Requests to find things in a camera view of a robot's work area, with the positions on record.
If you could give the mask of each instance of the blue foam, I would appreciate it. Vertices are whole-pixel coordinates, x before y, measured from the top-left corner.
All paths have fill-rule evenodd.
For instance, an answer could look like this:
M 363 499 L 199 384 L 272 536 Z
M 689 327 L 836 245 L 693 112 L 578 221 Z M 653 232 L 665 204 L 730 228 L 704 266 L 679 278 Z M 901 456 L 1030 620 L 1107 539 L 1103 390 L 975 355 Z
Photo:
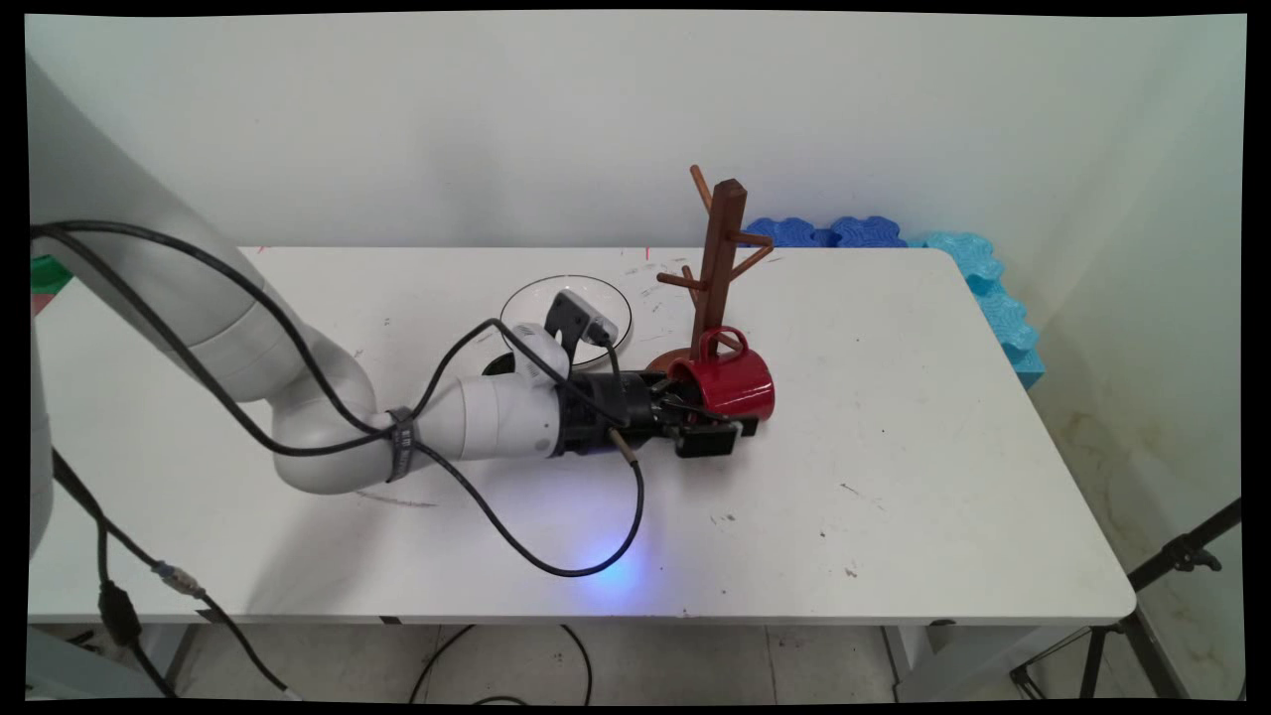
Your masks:
M 1031 389 L 1046 375 L 1046 366 L 1041 364 L 1041 357 L 1036 349 L 1030 349 L 1023 356 L 1023 359 L 1014 364 L 1014 368 L 1016 377 L 1019 378 L 1019 384 L 1024 386 L 1024 390 Z
M 812 232 L 816 227 L 803 218 L 789 217 L 784 221 L 774 221 L 766 216 L 756 218 L 746 226 L 746 232 L 773 236 L 773 245 L 779 248 L 819 248 Z
M 984 295 L 1005 271 L 1002 260 L 993 257 L 993 244 L 974 232 L 938 231 L 924 236 L 928 248 L 943 250 L 953 257 L 971 292 Z
M 1024 304 L 1007 295 L 1007 288 L 996 281 L 984 295 L 976 295 L 975 298 L 985 319 L 989 320 L 993 334 L 1007 352 L 1010 364 L 1023 361 L 1028 351 L 1037 344 L 1037 330 L 1024 321 L 1024 315 L 1028 314 Z
M 900 239 L 900 226 L 882 216 L 869 216 L 866 220 L 843 216 L 830 225 L 839 235 L 835 245 L 840 248 L 906 248 Z
M 839 244 L 839 234 L 830 229 L 816 229 L 812 231 L 812 240 L 815 240 L 817 245 L 834 248 Z

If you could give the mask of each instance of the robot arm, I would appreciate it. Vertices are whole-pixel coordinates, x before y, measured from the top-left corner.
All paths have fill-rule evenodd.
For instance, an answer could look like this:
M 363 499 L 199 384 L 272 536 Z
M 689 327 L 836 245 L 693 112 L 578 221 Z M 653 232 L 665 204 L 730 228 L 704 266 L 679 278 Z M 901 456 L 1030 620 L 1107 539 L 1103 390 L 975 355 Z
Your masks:
M 206 250 L 283 309 L 337 395 L 358 419 L 376 428 L 393 423 L 376 404 L 370 381 L 352 356 L 304 324 L 233 243 L 98 131 L 29 56 L 27 80 L 33 222 L 102 216 L 178 235 Z M 224 276 L 154 243 L 92 232 L 78 237 L 178 333 L 236 403 L 269 404 L 277 442 L 302 448 L 362 437 L 330 406 L 278 321 L 250 295 L 228 284 Z M 55 255 L 184 370 L 154 328 L 79 255 L 48 239 L 36 240 L 32 250 Z M 558 373 L 568 375 L 562 347 L 541 330 L 527 326 L 522 339 Z M 517 353 L 516 359 L 512 375 L 440 386 L 417 420 L 417 434 L 427 436 L 428 446 L 447 460 L 550 456 L 559 431 L 553 385 L 545 376 L 531 376 L 536 371 L 525 367 L 533 364 L 522 354 Z M 385 441 L 323 457 L 276 456 L 275 462 L 287 484 L 315 494 L 353 491 L 394 475 L 393 448 Z M 426 462 L 416 455 L 411 467 Z
M 231 241 L 98 131 L 29 56 L 27 126 L 33 224 L 93 216 L 180 236 L 241 274 L 277 305 L 296 325 L 320 373 L 357 420 L 374 429 L 398 423 L 400 418 L 377 405 L 366 373 L 348 352 L 301 321 Z M 332 406 L 306 370 L 296 344 L 257 296 L 228 284 L 207 264 L 170 246 L 90 229 L 75 232 L 76 240 L 172 328 L 234 403 L 268 403 L 277 443 L 325 448 L 365 438 Z M 187 370 L 150 320 L 76 251 L 47 237 L 33 240 L 32 251 L 55 255 L 169 359 Z M 637 448 L 652 437 L 666 437 L 675 441 L 680 457 L 728 455 L 737 437 L 754 434 L 756 419 L 705 413 L 694 405 L 691 389 L 681 390 L 663 373 L 569 376 L 578 339 L 605 344 L 616 337 L 613 323 L 569 291 L 557 296 L 544 323 L 545 326 L 522 323 L 511 329 L 535 361 L 517 348 L 510 371 L 505 367 L 501 375 L 440 385 L 411 425 L 414 434 L 446 461 L 608 452 L 613 450 L 610 428 L 619 422 L 615 415 L 627 417 L 618 425 L 624 446 Z M 31 335 L 33 554 L 51 509 L 52 461 L 34 320 Z M 567 377 L 567 382 L 557 385 L 558 378 L 541 366 Z M 601 418 L 597 409 L 608 418 Z M 431 462 L 414 451 L 403 455 L 394 450 L 390 441 L 376 439 L 324 456 L 276 453 L 275 466 L 282 480 L 296 489 L 341 494 L 400 479 Z

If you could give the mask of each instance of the red mug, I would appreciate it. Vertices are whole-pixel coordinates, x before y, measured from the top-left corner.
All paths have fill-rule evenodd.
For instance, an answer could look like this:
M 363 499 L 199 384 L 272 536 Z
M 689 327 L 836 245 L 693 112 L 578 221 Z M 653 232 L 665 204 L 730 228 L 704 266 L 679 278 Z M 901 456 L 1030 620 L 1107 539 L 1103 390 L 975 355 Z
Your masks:
M 741 349 L 710 354 L 710 340 L 719 333 L 737 335 Z M 777 389 L 763 357 L 750 348 L 746 335 L 737 328 L 719 325 L 702 333 L 695 361 L 676 357 L 666 371 L 672 381 L 693 382 L 702 392 L 707 410 L 730 418 L 755 417 L 766 420 L 777 405 Z

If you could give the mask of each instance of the stand base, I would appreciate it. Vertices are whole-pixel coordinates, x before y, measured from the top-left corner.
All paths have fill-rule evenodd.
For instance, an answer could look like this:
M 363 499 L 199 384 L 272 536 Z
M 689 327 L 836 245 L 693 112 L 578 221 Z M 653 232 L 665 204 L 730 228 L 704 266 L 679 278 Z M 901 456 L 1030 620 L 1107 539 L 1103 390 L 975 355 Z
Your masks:
M 676 349 L 671 349 L 669 352 L 658 354 L 657 357 L 655 357 L 653 362 L 648 364 L 648 368 L 644 370 L 665 373 L 667 368 L 671 367 L 671 363 L 679 359 L 679 357 L 688 357 L 688 356 L 689 356 L 689 348 L 679 347 Z

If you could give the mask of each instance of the wooden mug stand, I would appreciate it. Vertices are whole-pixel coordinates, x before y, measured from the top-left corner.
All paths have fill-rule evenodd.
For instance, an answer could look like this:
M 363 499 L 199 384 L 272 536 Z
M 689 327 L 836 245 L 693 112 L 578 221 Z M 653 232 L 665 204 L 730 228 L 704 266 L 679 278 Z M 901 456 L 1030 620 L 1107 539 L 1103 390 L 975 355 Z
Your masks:
M 693 315 L 693 339 L 689 347 L 680 347 L 658 354 L 648 364 L 649 371 L 662 371 L 671 364 L 676 357 L 689 356 L 698 343 L 698 338 L 707 329 L 723 324 L 723 307 L 728 300 L 728 283 L 737 279 L 741 273 L 749 271 L 755 263 L 764 259 L 773 251 L 773 239 L 766 235 L 755 235 L 741 230 L 741 216 L 746 210 L 746 189 L 737 179 L 727 179 L 716 184 L 714 190 L 707 189 L 707 182 L 702 178 L 702 169 L 697 164 L 689 166 L 693 182 L 702 194 L 702 203 L 707 207 L 707 249 L 702 254 L 700 278 L 693 277 L 693 269 L 688 265 L 681 268 L 683 274 L 657 273 L 658 282 L 677 284 L 689 288 L 693 297 L 695 312 Z M 761 245 L 740 264 L 733 265 L 732 260 L 737 253 L 738 243 Z M 727 334 L 718 337 L 719 342 L 740 349 L 741 344 Z M 718 345 L 712 340 L 708 347 L 710 354 L 716 354 Z

